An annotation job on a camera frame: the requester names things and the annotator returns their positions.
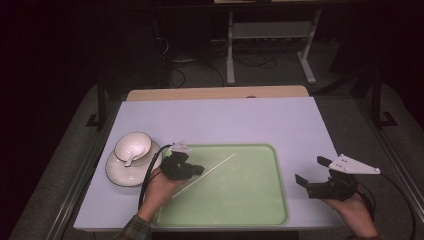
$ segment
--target green tray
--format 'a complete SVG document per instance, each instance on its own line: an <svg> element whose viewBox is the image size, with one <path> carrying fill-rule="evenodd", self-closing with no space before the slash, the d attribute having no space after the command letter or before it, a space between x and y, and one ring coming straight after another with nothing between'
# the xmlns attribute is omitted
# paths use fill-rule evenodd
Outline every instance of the green tray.
<svg viewBox="0 0 424 240"><path fill-rule="evenodd" d="M168 202L154 223L169 227L280 226L287 207L277 157L266 144L190 145L188 163L204 173L226 163ZM195 181L193 177L187 184Z"/></svg>

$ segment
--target dark background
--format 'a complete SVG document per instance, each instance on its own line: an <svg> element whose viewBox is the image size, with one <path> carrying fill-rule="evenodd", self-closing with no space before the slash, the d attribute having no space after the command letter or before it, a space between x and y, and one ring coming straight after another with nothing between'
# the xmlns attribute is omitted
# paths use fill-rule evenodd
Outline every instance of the dark background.
<svg viewBox="0 0 424 240"><path fill-rule="evenodd" d="M75 110L97 79L101 76L110 95L119 98L133 88L166 87L168 74L156 50L153 15L81 15L78 1L9 0L0 7L0 238L7 239ZM225 37L225 17L166 14L162 19L167 31L159 32L175 40L175 47L204 51L208 40ZM424 30L419 24L423 22L418 4L329 7L315 41L341 41L332 70L345 74L378 53L384 82L398 91L424 126Z"/></svg>

